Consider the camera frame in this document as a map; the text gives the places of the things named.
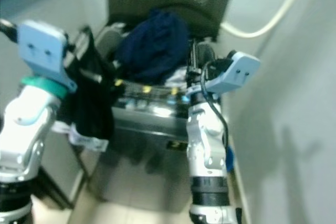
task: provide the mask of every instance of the white cable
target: white cable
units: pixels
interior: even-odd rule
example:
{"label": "white cable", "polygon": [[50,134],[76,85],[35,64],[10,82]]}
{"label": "white cable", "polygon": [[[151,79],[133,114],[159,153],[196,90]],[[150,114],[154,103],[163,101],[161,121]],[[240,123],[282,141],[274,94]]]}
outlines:
{"label": "white cable", "polygon": [[228,22],[221,23],[221,28],[227,31],[229,34],[232,34],[238,38],[243,39],[252,39],[259,37],[270,30],[272,30],[279,21],[285,16],[287,11],[292,7],[295,0],[285,0],[282,4],[282,6],[277,11],[276,15],[270,20],[268,24],[266,24],[262,29],[254,32],[254,33],[247,33],[244,31],[239,30],[238,28],[234,27],[233,25],[229,24]]}

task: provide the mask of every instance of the black cloth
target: black cloth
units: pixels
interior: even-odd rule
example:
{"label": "black cloth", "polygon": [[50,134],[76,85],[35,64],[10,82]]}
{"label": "black cloth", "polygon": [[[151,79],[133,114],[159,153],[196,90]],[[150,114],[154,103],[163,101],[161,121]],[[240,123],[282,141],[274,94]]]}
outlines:
{"label": "black cloth", "polygon": [[104,79],[111,78],[104,62],[100,58],[89,27],[81,31],[85,35],[84,42],[77,52],[81,52],[76,62],[77,91],[69,94],[62,102],[57,114],[57,121],[75,125],[80,135],[110,140],[114,131],[114,120],[111,110],[111,86],[108,82],[98,83],[80,73],[80,69],[99,75]]}
{"label": "black cloth", "polygon": [[153,10],[121,43],[115,60],[125,69],[125,78],[143,84],[164,84],[188,54],[188,27],[171,12]]}

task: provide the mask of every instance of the blue component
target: blue component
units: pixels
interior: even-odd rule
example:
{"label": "blue component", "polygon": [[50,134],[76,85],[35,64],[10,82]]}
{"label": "blue component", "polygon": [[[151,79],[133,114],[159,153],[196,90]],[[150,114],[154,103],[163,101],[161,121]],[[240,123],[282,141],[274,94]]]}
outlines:
{"label": "blue component", "polygon": [[190,103],[190,99],[187,96],[182,96],[182,102],[183,103]]}
{"label": "blue component", "polygon": [[170,94],[167,99],[167,104],[176,105],[176,97]]}
{"label": "blue component", "polygon": [[226,152],[226,170],[230,173],[235,168],[235,154],[233,153],[233,150],[229,146]]}
{"label": "blue component", "polygon": [[45,23],[25,21],[18,27],[20,57],[34,74],[57,81],[74,93],[77,85],[63,66],[67,38],[58,28]]}
{"label": "blue component", "polygon": [[232,64],[217,78],[205,83],[208,92],[221,95],[238,89],[257,72],[260,60],[243,52],[236,52],[232,56]]}

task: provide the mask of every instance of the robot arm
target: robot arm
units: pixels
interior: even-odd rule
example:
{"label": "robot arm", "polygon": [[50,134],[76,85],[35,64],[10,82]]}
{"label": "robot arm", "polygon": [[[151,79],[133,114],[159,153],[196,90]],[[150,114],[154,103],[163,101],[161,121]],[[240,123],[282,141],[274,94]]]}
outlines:
{"label": "robot arm", "polygon": [[76,84],[63,66],[67,37],[61,30],[32,21],[16,27],[4,20],[0,30],[18,43],[20,57],[34,73],[7,105],[0,132],[0,223],[23,223],[31,211],[29,184],[38,174],[45,136]]}
{"label": "robot arm", "polygon": [[[188,76],[192,78],[187,91],[193,103],[187,123],[187,156],[193,196],[190,218],[195,224],[238,224],[236,210],[230,205],[228,196],[223,141],[226,122],[219,117],[218,102],[206,97],[218,97],[243,86],[257,71],[260,62],[253,56],[233,51],[225,59],[200,64],[196,47],[194,42],[188,67]],[[205,69],[201,71],[199,67],[202,65]],[[207,72],[207,81],[202,80],[204,71]]]}

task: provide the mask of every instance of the floor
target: floor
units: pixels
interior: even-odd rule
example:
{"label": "floor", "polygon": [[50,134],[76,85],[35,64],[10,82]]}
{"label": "floor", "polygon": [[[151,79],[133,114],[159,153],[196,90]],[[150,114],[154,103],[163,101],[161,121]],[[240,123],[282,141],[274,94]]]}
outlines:
{"label": "floor", "polygon": [[[229,188],[232,203],[241,207],[234,175],[229,177]],[[188,214],[191,201],[177,214],[149,211],[102,201],[90,192],[87,185],[84,185],[73,211],[69,209],[64,211],[50,210],[36,198],[33,198],[33,202],[34,224],[192,224]]]}
{"label": "floor", "polygon": [[[96,167],[73,211],[48,210],[35,200],[35,224],[192,224],[188,213],[191,204],[188,172],[182,165],[184,154],[166,155],[169,159],[163,161],[163,174],[158,170],[158,174],[145,173],[148,162],[134,164],[125,158],[111,159],[116,156],[107,154],[108,162],[105,160]],[[179,166],[170,169],[171,163]],[[242,207],[235,174],[229,175],[228,184],[232,205]]]}

